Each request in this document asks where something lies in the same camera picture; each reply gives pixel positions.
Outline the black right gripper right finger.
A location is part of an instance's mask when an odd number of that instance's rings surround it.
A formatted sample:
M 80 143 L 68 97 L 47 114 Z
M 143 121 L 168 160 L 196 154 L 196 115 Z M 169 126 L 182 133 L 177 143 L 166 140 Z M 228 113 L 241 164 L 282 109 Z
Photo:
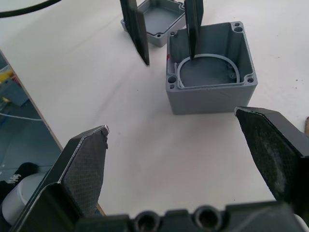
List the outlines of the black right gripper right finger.
M 281 113 L 236 107 L 241 130 L 254 163 L 277 201 L 309 218 L 309 137 Z

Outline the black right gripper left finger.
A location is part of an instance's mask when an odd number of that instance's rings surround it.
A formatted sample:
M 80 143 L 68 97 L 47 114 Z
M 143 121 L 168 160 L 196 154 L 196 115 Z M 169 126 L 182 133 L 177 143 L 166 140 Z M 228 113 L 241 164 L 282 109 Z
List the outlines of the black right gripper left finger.
M 72 232 L 95 215 L 108 149 L 106 125 L 71 138 L 21 211 L 12 232 Z

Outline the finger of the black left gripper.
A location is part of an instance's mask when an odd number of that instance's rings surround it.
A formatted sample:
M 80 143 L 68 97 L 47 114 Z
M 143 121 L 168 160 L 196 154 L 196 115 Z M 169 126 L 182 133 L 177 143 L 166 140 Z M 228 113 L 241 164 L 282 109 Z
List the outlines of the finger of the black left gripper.
M 185 0 L 184 7 L 189 54 L 190 59 L 193 60 L 196 54 L 199 31 L 204 14 L 203 0 Z
M 125 27 L 145 65 L 150 65 L 146 25 L 143 12 L 135 0 L 120 0 Z

